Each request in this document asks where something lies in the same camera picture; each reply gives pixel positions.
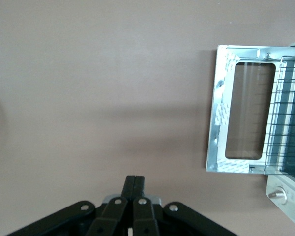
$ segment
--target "black linkage arm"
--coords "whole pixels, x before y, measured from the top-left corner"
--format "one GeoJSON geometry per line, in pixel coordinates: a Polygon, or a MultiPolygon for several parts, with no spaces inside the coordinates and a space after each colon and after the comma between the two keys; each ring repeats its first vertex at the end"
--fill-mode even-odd
{"type": "Polygon", "coordinates": [[[144,196],[144,177],[127,176],[121,195],[100,207],[77,202],[7,236],[236,236],[186,205],[164,208],[144,196]]]}

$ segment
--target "knob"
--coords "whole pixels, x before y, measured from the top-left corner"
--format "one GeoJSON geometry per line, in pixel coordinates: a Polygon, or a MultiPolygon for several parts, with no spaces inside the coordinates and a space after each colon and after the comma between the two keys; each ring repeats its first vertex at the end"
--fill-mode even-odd
{"type": "Polygon", "coordinates": [[[287,202],[287,195],[283,188],[277,187],[274,192],[269,193],[268,197],[272,200],[278,201],[281,204],[287,202]]]}

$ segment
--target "toaster oven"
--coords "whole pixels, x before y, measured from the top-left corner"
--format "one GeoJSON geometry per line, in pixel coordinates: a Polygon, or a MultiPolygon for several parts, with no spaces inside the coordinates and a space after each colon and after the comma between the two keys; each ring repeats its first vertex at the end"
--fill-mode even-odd
{"type": "Polygon", "coordinates": [[[295,43],[218,47],[206,170],[269,175],[295,222],[295,43]]]}

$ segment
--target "bolt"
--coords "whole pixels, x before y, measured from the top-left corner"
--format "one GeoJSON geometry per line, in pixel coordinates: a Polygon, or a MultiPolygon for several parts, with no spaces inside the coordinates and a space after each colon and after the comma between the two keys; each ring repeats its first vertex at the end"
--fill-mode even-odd
{"type": "Polygon", "coordinates": [[[122,200],[120,200],[120,199],[116,199],[114,203],[117,204],[117,205],[118,205],[118,204],[121,204],[121,203],[122,203],[122,200]]]}
{"type": "Polygon", "coordinates": [[[171,211],[178,211],[178,207],[176,205],[170,205],[169,210],[171,211]]]}
{"type": "Polygon", "coordinates": [[[147,203],[147,201],[146,201],[144,198],[141,198],[141,199],[138,200],[138,203],[139,203],[140,205],[144,205],[144,204],[147,203]]]}
{"type": "Polygon", "coordinates": [[[89,208],[88,205],[83,205],[83,206],[81,206],[81,210],[87,210],[88,208],[89,208]]]}

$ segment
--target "oven window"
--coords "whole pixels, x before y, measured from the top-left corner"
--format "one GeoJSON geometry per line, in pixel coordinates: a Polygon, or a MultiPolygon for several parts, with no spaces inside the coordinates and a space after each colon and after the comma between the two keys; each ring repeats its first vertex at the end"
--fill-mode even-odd
{"type": "Polygon", "coordinates": [[[225,156],[258,160],[262,156],[275,76],[272,63],[235,66],[225,156]]]}

